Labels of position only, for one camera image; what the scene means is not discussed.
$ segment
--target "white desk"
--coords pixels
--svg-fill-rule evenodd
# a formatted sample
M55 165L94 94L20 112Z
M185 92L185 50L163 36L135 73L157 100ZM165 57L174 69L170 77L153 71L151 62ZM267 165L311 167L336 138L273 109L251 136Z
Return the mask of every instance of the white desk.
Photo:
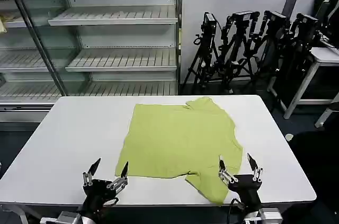
M113 180L133 109L143 104L185 104L197 96L62 97L0 180L0 203L81 205L82 173L101 157L96 178ZM316 194L258 96L212 96L236 124L244 147L240 173L250 172L245 153L264 168L263 203L308 202ZM237 195L229 193L225 203ZM118 205L210 205L184 180L129 177Z
M303 79L291 103L289 104L288 107L286 107L284 103L281 102L281 106L285 110L285 114L284 114L285 119L289 119L291 117L297 105L307 105L307 104L323 105L323 104L330 104L331 102L334 102L334 101L339 101L339 94L334 100L302 99L303 94L305 93L308 85L312 81L319 67L339 66L339 51L336 50L335 48L330 48L330 47L312 48L311 53L314 57L314 62L311 65L310 69L308 70L305 78ZM271 91L276 96L276 92L273 89L273 84L274 84L274 79L271 80L268 91ZM320 127L325 122L325 120L329 117L330 114L331 114L331 110L327 110L317 121L316 126Z

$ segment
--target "green t-shirt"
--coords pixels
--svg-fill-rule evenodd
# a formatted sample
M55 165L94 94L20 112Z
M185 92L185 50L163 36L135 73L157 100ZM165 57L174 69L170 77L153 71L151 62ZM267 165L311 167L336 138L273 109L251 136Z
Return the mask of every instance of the green t-shirt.
M186 180L211 202L222 204L228 189L218 176L219 155L239 172L243 149L229 115L203 97L186 106L136 105L115 175L129 162L129 176Z

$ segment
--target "shelf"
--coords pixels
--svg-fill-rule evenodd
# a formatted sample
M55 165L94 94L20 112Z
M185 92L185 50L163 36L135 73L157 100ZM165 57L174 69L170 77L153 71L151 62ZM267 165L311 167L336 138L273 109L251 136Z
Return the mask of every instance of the shelf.
M103 24L175 24L178 19L173 5L121 6L121 7L73 7L48 20L58 25Z
M6 82L0 87L0 102L54 103L60 97L53 82Z
M70 61L70 49L48 50L56 68L65 67ZM48 72L36 49L0 50L0 73Z
M91 82L80 96L176 95L176 82Z
M19 11L0 12L0 15L5 18L6 28L26 28ZM32 10L31 15L35 26L48 25L48 20L56 16L56 9Z
M67 71L175 71L175 48L83 49Z

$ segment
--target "cable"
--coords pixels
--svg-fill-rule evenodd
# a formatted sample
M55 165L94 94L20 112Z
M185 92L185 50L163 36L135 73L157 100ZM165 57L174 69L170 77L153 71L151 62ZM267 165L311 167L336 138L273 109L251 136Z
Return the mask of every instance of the cable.
M229 205L226 224L229 224L229 217L231 215L231 210L232 210L233 204L236 200L237 199L232 199L231 204Z
M217 21L217 24L218 24L220 30L222 31L222 28L221 28L221 26L220 26L220 24L219 24L219 21L218 21L217 19L216 19L216 21Z

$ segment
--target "black camera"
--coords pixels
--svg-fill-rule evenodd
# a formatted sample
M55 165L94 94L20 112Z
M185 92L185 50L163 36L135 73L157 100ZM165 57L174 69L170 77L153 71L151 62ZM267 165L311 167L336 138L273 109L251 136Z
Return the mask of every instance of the black camera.
M231 16L231 18L234 19L235 21L249 21L255 17L259 17L259 12L243 11L233 13Z
M271 20L274 22L285 22L287 17L276 12L276 11L265 11L264 15L267 17L267 20Z
M201 25L201 31L205 34L215 36L217 30L217 20L213 14L205 12L203 16L203 22Z
M312 16L299 13L297 19L293 22L291 32L295 33L297 27L299 29L297 39L303 41L306 45L310 45L317 30L319 30L320 22Z

